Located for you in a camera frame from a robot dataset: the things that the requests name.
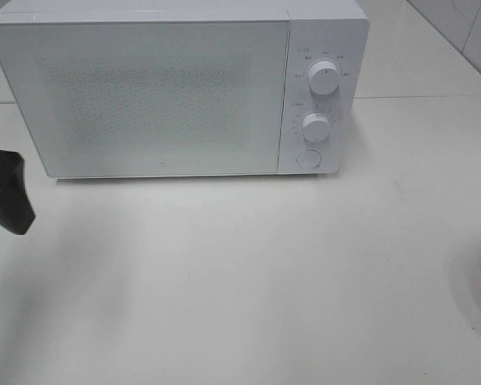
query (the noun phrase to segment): white countertop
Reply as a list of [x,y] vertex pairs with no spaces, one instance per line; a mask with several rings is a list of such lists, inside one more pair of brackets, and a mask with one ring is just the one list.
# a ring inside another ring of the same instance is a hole
[[[481,95],[481,75],[408,2],[359,2],[371,28],[357,98]],[[0,102],[14,102],[1,69]]]
[[336,176],[56,183],[0,105],[0,383],[481,384],[481,96],[353,120]]

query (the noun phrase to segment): perforated mesh screen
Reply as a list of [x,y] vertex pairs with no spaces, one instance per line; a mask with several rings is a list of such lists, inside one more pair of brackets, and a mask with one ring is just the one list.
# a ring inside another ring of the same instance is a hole
[[52,176],[277,170],[286,22],[0,26]]

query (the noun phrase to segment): microwave control panel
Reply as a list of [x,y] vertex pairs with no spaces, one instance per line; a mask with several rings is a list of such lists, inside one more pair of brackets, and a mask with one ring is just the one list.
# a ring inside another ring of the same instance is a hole
[[339,169],[369,23],[291,20],[279,174]]

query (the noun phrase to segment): round button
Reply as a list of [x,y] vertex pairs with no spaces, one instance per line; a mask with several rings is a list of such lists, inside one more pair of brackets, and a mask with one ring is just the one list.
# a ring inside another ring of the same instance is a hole
[[301,132],[305,140],[312,143],[322,142],[329,135],[331,123],[324,114],[310,114],[301,121]]
[[305,170],[313,170],[321,164],[321,154],[315,150],[306,150],[297,156],[297,165]]
[[340,68],[331,60],[321,60],[308,70],[310,88],[318,95],[328,95],[338,87]]

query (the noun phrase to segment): power level knob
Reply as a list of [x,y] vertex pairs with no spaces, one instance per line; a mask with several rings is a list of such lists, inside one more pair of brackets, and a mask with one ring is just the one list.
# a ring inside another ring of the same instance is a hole
[[318,95],[328,95],[338,87],[340,68],[331,60],[324,59],[308,70],[308,80],[312,91]]
[[305,139],[312,143],[325,140],[329,135],[330,129],[331,123],[324,114],[310,114],[301,121],[301,132]]

